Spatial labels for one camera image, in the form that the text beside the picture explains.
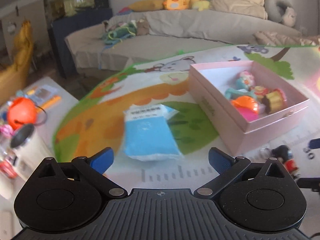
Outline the colourful cartoon play mat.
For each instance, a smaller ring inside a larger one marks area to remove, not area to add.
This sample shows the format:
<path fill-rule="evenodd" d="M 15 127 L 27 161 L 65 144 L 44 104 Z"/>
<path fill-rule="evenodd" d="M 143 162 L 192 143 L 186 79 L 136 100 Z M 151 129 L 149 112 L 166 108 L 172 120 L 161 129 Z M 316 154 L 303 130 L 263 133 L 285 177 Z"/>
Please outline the colourful cartoon play mat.
<path fill-rule="evenodd" d="M 105 147 L 115 153 L 107 176 L 127 190 L 139 188 L 190 188 L 208 182 L 217 173 L 208 163 L 211 147 L 226 149 L 220 132 L 189 94 L 189 67 L 195 63 L 246 60 L 262 64 L 309 98 L 299 126 L 268 140 L 244 155 L 251 161 L 268 158 L 265 148 L 285 144 L 291 148 L 301 175 L 319 176 L 319 150 L 308 149 L 319 137 L 319 47 L 225 46 L 134 64 L 97 85 L 64 117 L 53 138 L 60 162 L 90 157 Z M 182 158 L 138 161 L 124 153 L 124 112 L 131 107 L 163 104 L 177 110 L 169 120 Z"/>

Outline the green knitted cloth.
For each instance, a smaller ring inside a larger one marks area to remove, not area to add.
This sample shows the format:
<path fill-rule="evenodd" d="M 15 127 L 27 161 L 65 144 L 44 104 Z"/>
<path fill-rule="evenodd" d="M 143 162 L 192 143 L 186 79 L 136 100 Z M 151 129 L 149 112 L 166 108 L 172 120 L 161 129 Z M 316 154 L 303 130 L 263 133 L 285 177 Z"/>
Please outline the green knitted cloth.
<path fill-rule="evenodd" d="M 134 23 L 120 22 L 109 28 L 101 37 L 104 44 L 114 46 L 119 42 L 137 35 L 137 27 Z"/>

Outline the yellow duck plush backpack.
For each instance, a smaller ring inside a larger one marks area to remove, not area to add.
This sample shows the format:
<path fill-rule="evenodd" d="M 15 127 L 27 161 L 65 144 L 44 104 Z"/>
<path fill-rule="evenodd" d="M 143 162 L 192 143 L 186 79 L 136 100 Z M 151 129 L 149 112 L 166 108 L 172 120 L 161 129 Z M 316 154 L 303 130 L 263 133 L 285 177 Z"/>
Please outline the yellow duck plush backpack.
<path fill-rule="evenodd" d="M 164 0 L 165 10 L 186 10 L 189 9 L 190 0 Z"/>

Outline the paper card sheet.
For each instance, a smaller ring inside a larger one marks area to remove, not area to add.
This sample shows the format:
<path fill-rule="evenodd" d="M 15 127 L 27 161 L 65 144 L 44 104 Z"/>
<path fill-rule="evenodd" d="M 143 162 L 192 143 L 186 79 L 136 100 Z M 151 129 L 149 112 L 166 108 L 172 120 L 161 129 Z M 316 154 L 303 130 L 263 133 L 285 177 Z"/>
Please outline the paper card sheet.
<path fill-rule="evenodd" d="M 35 89 L 35 92 L 28 96 L 36 105 L 42 106 L 58 93 L 58 89 L 49 85 L 42 85 Z"/>

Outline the orange pencil box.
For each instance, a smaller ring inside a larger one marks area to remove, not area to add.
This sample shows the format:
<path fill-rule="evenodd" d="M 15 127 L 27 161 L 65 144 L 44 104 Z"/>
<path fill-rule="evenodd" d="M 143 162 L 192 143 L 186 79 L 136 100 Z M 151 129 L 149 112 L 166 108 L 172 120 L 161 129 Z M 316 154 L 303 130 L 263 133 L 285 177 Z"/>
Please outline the orange pencil box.
<path fill-rule="evenodd" d="M 55 95 L 51 99 L 49 99 L 47 102 L 43 103 L 40 107 L 42 109 L 47 109 L 53 106 L 54 104 L 58 103 L 60 100 L 61 100 L 61 96 Z"/>

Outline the yellow long pillow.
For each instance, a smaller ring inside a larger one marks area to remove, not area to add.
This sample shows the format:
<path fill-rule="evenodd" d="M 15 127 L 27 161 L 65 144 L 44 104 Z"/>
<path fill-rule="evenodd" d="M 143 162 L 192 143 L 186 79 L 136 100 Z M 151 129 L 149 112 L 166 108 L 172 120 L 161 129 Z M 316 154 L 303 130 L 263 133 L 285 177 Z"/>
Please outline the yellow long pillow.
<path fill-rule="evenodd" d="M 143 0 L 132 3 L 128 8 L 134 12 L 157 11 L 164 9 L 164 0 Z"/>

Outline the beige cushion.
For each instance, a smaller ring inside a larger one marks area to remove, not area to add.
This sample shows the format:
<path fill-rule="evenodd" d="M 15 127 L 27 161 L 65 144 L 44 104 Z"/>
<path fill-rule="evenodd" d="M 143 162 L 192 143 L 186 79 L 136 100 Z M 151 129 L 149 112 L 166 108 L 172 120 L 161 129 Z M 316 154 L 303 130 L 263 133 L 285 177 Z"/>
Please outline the beige cushion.
<path fill-rule="evenodd" d="M 212 9 L 266 20 L 265 0 L 211 0 Z"/>

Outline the orange egg capsule toy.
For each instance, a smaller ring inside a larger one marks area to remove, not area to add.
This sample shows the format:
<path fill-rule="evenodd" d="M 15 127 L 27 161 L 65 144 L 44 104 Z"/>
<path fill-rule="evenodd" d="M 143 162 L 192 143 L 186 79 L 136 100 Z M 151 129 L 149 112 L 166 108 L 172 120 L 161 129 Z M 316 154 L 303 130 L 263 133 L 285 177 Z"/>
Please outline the orange egg capsule toy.
<path fill-rule="evenodd" d="M 259 109 L 258 102 L 250 97 L 250 96 L 240 96 L 237 99 L 233 99 L 230 101 L 230 103 L 233 105 L 233 107 L 245 107 L 252 110 Z"/>

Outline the glass jar red label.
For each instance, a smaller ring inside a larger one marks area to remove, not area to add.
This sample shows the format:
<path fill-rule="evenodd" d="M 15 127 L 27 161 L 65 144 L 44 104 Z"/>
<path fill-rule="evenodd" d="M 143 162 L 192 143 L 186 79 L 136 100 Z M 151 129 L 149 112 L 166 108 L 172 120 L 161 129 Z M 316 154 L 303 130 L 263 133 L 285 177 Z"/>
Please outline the glass jar red label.
<path fill-rule="evenodd" d="M 9 141 L 6 138 L 1 139 L 1 172 L 9 179 L 16 179 L 17 173 L 14 170 L 16 155 L 9 147 Z"/>

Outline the yellow cake toy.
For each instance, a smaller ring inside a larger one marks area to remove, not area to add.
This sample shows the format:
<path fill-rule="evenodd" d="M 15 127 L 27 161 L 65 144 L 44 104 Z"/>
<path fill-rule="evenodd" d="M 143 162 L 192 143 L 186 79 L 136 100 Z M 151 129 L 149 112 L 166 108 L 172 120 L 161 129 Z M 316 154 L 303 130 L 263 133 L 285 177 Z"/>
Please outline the yellow cake toy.
<path fill-rule="evenodd" d="M 265 106 L 266 114 L 273 114 L 286 108 L 286 95 L 279 88 L 269 89 L 256 86 L 253 92 L 257 96 L 258 101 Z"/>

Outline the beige sofa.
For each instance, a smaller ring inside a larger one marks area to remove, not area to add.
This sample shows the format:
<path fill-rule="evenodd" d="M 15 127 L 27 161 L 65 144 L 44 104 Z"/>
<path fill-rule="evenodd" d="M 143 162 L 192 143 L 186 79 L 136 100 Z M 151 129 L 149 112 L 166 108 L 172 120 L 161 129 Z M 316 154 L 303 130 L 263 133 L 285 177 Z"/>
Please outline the beige sofa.
<path fill-rule="evenodd" d="M 252 16 L 213 10 L 132 12 L 114 16 L 108 26 L 141 18 L 149 22 L 149 34 L 125 39 L 111 48 L 101 39 L 105 33 L 102 24 L 88 43 L 76 51 L 76 70 L 120 71 L 134 63 L 173 57 L 179 51 L 188 53 L 228 44 L 319 44 L 319 35 L 303 34 L 294 28 Z"/>

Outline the yellow lounge chair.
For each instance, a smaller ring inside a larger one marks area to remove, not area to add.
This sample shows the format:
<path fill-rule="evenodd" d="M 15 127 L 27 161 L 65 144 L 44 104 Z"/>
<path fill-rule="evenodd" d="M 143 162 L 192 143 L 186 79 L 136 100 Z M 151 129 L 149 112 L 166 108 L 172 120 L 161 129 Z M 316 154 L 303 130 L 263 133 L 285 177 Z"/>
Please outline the yellow lounge chair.
<path fill-rule="evenodd" d="M 26 86 L 34 52 L 33 31 L 29 20 L 22 22 L 20 31 L 14 38 L 14 49 L 12 65 L 1 70 L 1 103 Z"/>

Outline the red dress doll figurine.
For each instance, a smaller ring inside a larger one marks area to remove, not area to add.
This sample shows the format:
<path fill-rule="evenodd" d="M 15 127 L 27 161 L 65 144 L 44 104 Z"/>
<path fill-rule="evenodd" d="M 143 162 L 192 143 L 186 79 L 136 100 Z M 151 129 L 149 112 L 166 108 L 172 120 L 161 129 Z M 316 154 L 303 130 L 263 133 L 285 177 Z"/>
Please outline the red dress doll figurine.
<path fill-rule="evenodd" d="M 297 166 L 291 149 L 286 145 L 280 145 L 271 150 L 271 156 L 277 158 L 289 172 L 294 180 L 300 177 L 300 170 Z"/>

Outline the grey neck pillow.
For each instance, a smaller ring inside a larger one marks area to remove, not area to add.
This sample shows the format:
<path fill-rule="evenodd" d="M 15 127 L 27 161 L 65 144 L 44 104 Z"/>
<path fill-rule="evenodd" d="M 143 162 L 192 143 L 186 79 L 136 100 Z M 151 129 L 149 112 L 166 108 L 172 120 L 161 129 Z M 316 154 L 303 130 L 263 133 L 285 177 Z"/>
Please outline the grey neck pillow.
<path fill-rule="evenodd" d="M 270 21 L 290 28 L 296 25 L 297 13 L 287 0 L 265 0 L 265 11 Z"/>

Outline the blue wipes package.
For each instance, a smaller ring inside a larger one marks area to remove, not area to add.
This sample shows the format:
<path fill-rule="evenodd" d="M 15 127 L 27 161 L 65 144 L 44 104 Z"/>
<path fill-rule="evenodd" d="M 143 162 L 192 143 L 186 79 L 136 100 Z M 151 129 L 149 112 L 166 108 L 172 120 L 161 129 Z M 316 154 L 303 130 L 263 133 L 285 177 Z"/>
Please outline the blue wipes package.
<path fill-rule="evenodd" d="M 181 159 L 168 121 L 177 110 L 162 105 L 136 106 L 124 112 L 124 153 L 139 161 Z"/>

